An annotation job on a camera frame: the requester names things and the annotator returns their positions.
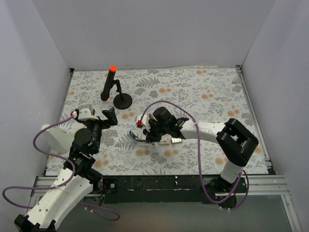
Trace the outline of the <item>white staple box sleeve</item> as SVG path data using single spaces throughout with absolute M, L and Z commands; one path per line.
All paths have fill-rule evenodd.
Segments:
M 164 138 L 158 144 L 159 145 L 170 145 L 170 139 L 169 138 Z

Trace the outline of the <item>staple tray with staples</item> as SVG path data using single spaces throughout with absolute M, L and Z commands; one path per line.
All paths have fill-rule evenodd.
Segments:
M 174 144 L 180 144 L 182 143 L 182 139 L 181 138 L 171 138 L 171 144 L 174 145 Z

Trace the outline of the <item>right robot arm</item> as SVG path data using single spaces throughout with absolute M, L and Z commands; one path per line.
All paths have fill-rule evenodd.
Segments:
M 224 192 L 235 188 L 239 173 L 259 144 L 256 136 L 235 118 L 225 123 L 197 123 L 187 117 L 176 118 L 165 107 L 141 116 L 137 125 L 144 127 L 147 143 L 160 142 L 162 136 L 170 135 L 182 140 L 197 139 L 218 144 L 228 159 L 218 180 L 219 188 Z

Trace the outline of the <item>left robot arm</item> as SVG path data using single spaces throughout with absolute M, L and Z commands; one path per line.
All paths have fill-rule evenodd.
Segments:
M 92 168 L 99 152 L 102 131 L 118 124 L 115 108 L 102 111 L 105 119 L 95 115 L 91 105 L 80 106 L 70 119 L 84 124 L 71 142 L 68 158 L 56 180 L 39 202 L 14 221 L 20 232 L 55 232 L 68 213 L 89 193 L 103 187 L 103 176 Z

